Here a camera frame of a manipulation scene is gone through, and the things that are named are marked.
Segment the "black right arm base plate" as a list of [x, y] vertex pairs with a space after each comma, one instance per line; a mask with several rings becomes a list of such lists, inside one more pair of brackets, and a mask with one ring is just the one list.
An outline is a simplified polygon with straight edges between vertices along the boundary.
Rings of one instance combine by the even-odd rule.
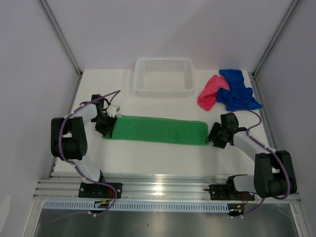
[[211, 184], [205, 189], [210, 194], [211, 200], [231, 200], [231, 201], [242, 201], [249, 200], [254, 201], [254, 194], [247, 191], [237, 191], [233, 182], [234, 176], [229, 176], [225, 184]]

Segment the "green microfiber towel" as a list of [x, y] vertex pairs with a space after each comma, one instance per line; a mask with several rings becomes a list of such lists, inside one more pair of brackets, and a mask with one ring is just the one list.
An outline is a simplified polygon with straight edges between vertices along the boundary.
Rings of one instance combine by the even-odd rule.
[[169, 118], [119, 116], [112, 137], [127, 140], [190, 146], [207, 146], [208, 125], [203, 121]]

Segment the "aluminium front rail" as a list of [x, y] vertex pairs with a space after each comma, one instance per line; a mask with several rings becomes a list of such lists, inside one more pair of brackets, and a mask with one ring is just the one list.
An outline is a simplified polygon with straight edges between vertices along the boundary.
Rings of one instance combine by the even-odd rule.
[[[130, 201], [209, 201], [210, 184], [224, 184], [227, 175], [165, 175], [106, 173], [109, 183], [122, 183], [121, 199]], [[81, 178], [74, 172], [54, 172], [38, 180], [34, 199], [78, 199]]]

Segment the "white plastic basket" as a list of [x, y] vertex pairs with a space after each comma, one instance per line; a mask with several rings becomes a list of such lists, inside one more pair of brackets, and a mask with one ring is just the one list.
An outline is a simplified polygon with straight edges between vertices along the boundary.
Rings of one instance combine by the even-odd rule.
[[143, 97], [186, 97], [195, 90], [195, 69], [189, 58], [140, 58], [133, 86]]

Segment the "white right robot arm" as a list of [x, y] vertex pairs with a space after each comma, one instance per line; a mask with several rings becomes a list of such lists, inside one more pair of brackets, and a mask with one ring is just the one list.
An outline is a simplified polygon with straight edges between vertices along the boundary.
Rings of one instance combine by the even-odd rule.
[[248, 128], [241, 127], [234, 113], [220, 116], [207, 137], [214, 147], [224, 149], [227, 145], [243, 151], [254, 161], [252, 175], [229, 176], [219, 195], [237, 199], [243, 194], [257, 194], [260, 198], [286, 199], [297, 192], [297, 182], [292, 158], [286, 150], [265, 146]]

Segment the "aluminium frame post right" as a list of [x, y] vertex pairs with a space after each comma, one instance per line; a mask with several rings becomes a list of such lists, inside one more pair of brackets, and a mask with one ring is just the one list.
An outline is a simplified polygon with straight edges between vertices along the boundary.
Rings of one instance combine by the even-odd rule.
[[254, 80], [256, 80], [257, 76], [259, 75], [259, 72], [263, 68], [264, 64], [267, 62], [269, 56], [271, 55], [278, 41], [281, 39], [282, 34], [285, 32], [287, 26], [289, 25], [301, 2], [302, 0], [292, 0], [290, 2], [289, 7], [285, 11], [281, 21], [278, 23], [276, 30], [274, 31], [267, 47], [265, 48], [262, 56], [256, 64], [253, 72], [251, 73], [251, 76]]

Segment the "aluminium frame post left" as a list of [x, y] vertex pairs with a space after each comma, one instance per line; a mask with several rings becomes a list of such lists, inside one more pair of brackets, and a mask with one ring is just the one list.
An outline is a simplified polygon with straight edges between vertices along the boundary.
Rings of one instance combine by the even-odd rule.
[[48, 1], [47, 0], [38, 0], [38, 3], [40, 5], [44, 15], [46, 16], [48, 23], [50, 24], [57, 40], [59, 41], [60, 46], [62, 47], [68, 60], [70, 61], [76, 75], [78, 76], [78, 78], [81, 78], [83, 72], [80, 69], [80, 66], [79, 66], [70, 46], [69, 46], [69, 43], [68, 43], [66, 37], [63, 34], [63, 31], [62, 31], [54, 13], [53, 13], [53, 11], [52, 11]]

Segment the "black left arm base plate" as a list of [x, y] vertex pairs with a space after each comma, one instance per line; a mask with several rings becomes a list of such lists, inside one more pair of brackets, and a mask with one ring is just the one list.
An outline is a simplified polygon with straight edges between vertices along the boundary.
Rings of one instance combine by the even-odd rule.
[[79, 188], [79, 198], [121, 198], [123, 183], [97, 184], [90, 181], [82, 181]]

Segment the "blue microfiber towel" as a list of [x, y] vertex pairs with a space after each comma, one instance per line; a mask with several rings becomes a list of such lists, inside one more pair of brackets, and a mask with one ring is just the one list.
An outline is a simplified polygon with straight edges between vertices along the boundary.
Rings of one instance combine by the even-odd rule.
[[241, 70], [219, 70], [219, 74], [224, 77], [229, 89], [218, 89], [216, 100], [223, 103], [227, 111], [257, 110], [263, 107], [254, 98], [253, 89], [245, 86]]

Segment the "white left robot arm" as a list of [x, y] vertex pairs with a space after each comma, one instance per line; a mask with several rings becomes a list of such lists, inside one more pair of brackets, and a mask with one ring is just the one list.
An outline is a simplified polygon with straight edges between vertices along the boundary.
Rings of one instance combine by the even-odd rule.
[[112, 104], [105, 96], [94, 94], [90, 101], [69, 115], [51, 120], [51, 153], [54, 157], [70, 164], [82, 177], [82, 182], [90, 185], [95, 197], [103, 197], [107, 185], [102, 171], [88, 157], [88, 141], [85, 126], [94, 124], [94, 129], [106, 138], [112, 138], [118, 120], [120, 107]]

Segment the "pink microfiber towel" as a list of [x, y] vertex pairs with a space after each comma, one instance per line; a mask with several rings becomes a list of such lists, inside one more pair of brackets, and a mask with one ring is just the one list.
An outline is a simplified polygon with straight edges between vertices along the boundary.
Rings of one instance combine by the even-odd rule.
[[214, 75], [206, 83], [203, 91], [197, 98], [197, 104], [205, 111], [210, 111], [217, 102], [216, 95], [220, 88], [230, 91], [224, 76]]

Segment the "aluminium frame post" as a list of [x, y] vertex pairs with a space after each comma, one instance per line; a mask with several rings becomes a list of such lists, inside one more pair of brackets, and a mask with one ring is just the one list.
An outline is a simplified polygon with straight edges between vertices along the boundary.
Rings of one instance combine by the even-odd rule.
[[78, 76], [78, 78], [81, 78], [83, 72], [80, 69], [80, 66], [79, 66], [70, 46], [69, 46], [69, 43], [68, 43], [66, 37], [63, 34], [63, 31], [62, 31], [54, 13], [53, 13], [53, 11], [52, 11], [48, 1], [47, 0], [38, 0], [38, 3], [40, 5], [44, 15], [46, 16], [48, 23], [50, 24], [57, 40], [59, 41], [60, 46], [62, 47], [68, 60], [70, 61], [76, 75]]
[[257, 76], [259, 75], [259, 72], [263, 68], [264, 64], [267, 62], [269, 56], [271, 55], [278, 41], [281, 39], [282, 34], [285, 32], [287, 26], [289, 25], [301, 2], [302, 0], [292, 0], [290, 2], [289, 7], [285, 11], [281, 21], [278, 23], [276, 30], [274, 31], [267, 47], [265, 48], [262, 56], [256, 64], [253, 72], [251, 73], [251, 76], [254, 80], [256, 80]]

